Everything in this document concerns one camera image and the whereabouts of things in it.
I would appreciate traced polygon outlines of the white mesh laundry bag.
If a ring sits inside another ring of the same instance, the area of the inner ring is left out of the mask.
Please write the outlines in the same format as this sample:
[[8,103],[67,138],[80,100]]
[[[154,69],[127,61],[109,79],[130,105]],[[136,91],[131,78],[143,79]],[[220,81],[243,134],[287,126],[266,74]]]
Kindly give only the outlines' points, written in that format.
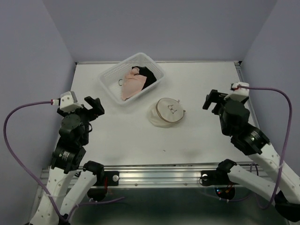
[[181,122],[185,113],[179,100],[165,97],[149,107],[146,117],[155,127],[170,128]]

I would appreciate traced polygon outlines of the black bra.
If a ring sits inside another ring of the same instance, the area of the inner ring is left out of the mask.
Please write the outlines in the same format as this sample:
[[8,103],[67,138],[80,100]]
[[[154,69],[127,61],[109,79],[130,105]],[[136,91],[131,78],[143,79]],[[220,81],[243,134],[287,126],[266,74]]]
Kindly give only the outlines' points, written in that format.
[[[153,72],[151,72],[147,67],[140,67],[140,66],[134,66],[134,67],[138,67],[140,69],[139,74],[147,77],[143,89],[149,87],[150,85],[152,85],[157,81],[157,78],[154,76]],[[122,86],[122,84],[123,84],[123,78],[118,80],[118,85]]]

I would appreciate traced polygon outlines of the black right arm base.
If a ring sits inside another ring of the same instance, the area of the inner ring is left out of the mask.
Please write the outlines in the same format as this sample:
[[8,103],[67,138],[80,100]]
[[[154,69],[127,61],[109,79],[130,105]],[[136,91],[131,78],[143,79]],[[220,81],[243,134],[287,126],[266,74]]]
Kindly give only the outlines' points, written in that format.
[[231,182],[227,173],[217,170],[200,171],[199,183],[204,187],[213,186],[215,194],[221,200],[233,200],[235,197],[235,183]]

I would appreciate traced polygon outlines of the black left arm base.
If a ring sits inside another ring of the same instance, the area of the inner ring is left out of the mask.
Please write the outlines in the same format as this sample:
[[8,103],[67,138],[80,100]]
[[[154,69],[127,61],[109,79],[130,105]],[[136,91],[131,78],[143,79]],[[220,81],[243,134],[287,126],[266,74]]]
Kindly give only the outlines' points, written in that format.
[[119,171],[105,171],[104,175],[89,189],[87,196],[97,202],[103,200],[108,194],[109,187],[117,187],[119,185],[119,178]]

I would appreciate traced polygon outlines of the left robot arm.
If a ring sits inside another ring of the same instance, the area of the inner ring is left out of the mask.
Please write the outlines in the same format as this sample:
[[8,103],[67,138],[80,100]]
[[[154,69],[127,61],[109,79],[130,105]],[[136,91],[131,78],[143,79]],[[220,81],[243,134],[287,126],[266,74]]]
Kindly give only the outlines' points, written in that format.
[[68,224],[88,190],[104,181],[103,165],[89,161],[77,182],[68,189],[86,153],[84,146],[92,131],[90,123],[105,113],[99,98],[87,96],[84,100],[90,109],[79,104],[72,92],[61,95],[56,102],[60,106],[57,112],[63,117],[60,137],[52,154],[46,190],[29,222],[31,225]]

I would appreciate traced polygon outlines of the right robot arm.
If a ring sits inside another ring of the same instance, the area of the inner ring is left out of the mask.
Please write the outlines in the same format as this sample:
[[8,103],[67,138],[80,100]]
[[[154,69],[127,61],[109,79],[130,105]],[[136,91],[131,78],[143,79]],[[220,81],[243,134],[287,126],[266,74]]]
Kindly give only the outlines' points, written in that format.
[[212,113],[220,119],[221,131],[245,156],[259,165],[271,181],[243,169],[226,159],[215,170],[201,171],[199,183],[205,187],[239,184],[269,200],[276,211],[291,222],[300,220],[300,177],[278,155],[269,138],[248,120],[250,111],[244,106],[249,89],[237,87],[231,94],[211,90],[203,109],[215,103]]

